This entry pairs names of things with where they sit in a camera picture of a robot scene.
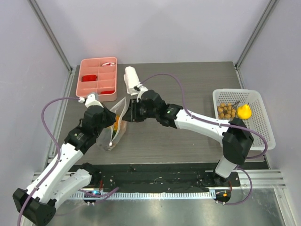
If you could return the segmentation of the orange fake pineapple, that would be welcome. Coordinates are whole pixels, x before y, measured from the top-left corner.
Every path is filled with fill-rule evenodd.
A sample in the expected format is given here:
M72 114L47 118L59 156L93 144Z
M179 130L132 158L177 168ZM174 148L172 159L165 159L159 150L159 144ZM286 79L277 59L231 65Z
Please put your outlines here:
M120 127L121 127L121 119L120 119L120 115L117 114L115 117L115 122L112 126L112 138L115 138L116 135L119 134Z

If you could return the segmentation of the polka dot zip top bag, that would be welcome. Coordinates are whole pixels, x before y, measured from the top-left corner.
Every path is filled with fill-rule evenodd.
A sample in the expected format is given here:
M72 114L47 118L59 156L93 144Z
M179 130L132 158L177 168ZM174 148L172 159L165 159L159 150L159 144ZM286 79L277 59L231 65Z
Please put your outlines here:
M128 107L129 102L124 97L110 109L111 112L116 114L116 121L112 126L105 128L96 140L96 144L101 150L111 151L123 137L127 129L127 122L122 120L122 117Z

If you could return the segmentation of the fake longan bunch with stem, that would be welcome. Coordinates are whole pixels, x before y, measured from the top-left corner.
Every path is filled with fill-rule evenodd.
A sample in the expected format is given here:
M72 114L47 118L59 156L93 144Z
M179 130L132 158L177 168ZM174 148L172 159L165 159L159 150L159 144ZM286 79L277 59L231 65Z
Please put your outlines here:
M238 105L240 101L235 103L220 103L216 110L218 113L218 118L222 120L232 120L238 117Z

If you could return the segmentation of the yellow fake pear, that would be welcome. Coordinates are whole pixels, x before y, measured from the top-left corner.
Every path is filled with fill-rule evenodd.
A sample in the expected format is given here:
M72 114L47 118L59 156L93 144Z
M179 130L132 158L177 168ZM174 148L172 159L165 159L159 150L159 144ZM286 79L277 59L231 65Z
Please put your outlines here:
M240 119L243 119L243 120L247 120L247 119L251 118L251 116L252 116L252 110L251 110L250 105L249 104L245 104L243 106L240 106L237 109L237 116Z

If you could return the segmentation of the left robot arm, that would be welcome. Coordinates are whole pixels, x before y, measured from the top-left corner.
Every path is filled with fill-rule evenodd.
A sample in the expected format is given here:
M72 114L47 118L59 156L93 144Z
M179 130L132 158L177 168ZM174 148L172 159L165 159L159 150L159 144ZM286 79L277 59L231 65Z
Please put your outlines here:
M13 193L17 211L37 226L47 225L59 206L79 189L97 187L101 173L90 163L84 163L67 180L62 181L69 169L96 143L101 132L112 126L116 114L105 106L87 108L78 126L72 129L60 147L55 159L26 189Z

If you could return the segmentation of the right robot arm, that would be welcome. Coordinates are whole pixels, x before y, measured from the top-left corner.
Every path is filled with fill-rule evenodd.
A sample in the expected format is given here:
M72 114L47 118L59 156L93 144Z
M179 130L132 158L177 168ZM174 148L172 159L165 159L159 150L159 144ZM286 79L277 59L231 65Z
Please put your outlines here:
M122 120L142 122L148 118L156 119L162 126L193 131L220 142L223 155L212 174L213 182L218 186L225 185L231 172L245 162L254 141L241 119L226 121L195 114L183 106L167 104L153 90L131 99Z

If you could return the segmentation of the red item front compartment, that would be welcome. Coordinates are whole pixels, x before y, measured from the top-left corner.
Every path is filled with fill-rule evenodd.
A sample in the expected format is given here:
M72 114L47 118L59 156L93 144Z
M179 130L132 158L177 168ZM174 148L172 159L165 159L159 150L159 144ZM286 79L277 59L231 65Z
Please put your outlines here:
M102 91L100 94L101 95L110 95L113 94L115 91L114 90L108 90L108 91Z

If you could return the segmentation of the rolled white towel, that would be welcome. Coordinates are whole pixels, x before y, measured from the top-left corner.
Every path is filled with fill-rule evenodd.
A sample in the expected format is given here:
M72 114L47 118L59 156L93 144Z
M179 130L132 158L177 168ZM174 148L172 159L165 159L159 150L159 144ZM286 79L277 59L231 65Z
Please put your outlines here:
M141 82L134 67L128 66L125 68L124 82L128 94L131 96L139 94Z

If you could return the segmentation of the pink compartment tray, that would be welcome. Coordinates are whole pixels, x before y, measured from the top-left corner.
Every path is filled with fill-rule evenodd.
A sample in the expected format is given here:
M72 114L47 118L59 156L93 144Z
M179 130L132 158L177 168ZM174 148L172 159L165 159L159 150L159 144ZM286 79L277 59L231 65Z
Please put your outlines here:
M87 58L81 61L76 96L87 97L90 93L96 93L102 102L117 99L117 58Z

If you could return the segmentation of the red white item in tray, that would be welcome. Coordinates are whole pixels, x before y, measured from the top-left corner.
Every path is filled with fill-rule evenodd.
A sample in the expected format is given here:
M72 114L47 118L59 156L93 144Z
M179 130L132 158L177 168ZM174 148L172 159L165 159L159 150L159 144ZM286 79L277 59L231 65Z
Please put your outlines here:
M103 63L101 66L105 67L105 66L114 66L116 63L115 62L106 62Z

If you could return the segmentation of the white perforated basket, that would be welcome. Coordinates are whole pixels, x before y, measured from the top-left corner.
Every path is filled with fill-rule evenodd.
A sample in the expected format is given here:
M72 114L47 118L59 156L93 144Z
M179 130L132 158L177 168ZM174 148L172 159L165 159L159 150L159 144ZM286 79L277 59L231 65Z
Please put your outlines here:
M243 120L247 128L261 134L268 145L268 150L276 147L274 134L259 92L248 89L216 89L213 91L215 117Z

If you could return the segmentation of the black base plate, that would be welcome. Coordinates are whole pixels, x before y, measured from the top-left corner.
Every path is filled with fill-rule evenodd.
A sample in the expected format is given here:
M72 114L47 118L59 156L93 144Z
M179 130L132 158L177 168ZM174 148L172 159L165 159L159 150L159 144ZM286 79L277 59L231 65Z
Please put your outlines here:
M238 173L217 179L215 163L94 165L98 176L88 188L120 193L196 193L210 188L232 189L241 185Z

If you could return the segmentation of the aluminium rail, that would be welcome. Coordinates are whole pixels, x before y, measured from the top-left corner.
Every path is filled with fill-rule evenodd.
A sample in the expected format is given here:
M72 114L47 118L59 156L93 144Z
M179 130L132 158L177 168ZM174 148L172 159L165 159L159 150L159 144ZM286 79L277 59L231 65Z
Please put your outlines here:
M207 192L196 193L120 193L118 188L114 188L110 192L105 192L103 189L96 190L87 186L73 193L68 199L102 199L109 197L112 200L151 200L151 199L216 199L229 198L230 193L236 189L266 189L266 188L284 188L285 182L281 173L277 170L248 170L246 172L235 170L238 173L241 185L232 189L210 188ZM62 181L67 180L74 173L67 173Z

